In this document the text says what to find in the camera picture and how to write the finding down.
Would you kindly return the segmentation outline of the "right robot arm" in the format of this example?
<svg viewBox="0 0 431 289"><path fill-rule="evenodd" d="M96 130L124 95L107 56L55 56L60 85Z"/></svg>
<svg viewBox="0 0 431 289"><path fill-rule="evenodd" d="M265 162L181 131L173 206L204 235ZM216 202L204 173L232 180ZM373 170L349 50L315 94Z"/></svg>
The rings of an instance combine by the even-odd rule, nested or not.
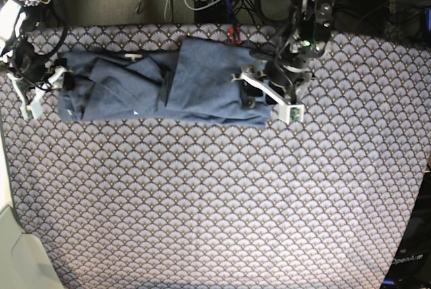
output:
<svg viewBox="0 0 431 289"><path fill-rule="evenodd" d="M18 84L25 90L30 88L51 91L53 76L46 72L45 64L58 53L69 29L69 14L65 0L58 0L64 11L62 32L54 47L39 54L28 41L28 35L42 21L46 10L53 8L53 0L6 0L1 6L1 62L3 62Z"/></svg>

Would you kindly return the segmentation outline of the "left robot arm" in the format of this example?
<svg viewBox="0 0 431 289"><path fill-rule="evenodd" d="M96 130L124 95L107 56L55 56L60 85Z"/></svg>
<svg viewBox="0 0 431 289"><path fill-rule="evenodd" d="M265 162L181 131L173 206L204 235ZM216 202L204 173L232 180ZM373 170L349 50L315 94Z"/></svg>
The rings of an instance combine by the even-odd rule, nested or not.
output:
<svg viewBox="0 0 431 289"><path fill-rule="evenodd" d="M312 79L310 61L324 55L331 39L334 5L335 0L288 0L287 18L272 20L264 14L261 0L255 0L259 19L276 31L271 37L273 51L252 51L257 63L244 66L236 77L248 107L255 107L261 96L269 104L276 103L276 96L287 104L298 104Z"/></svg>

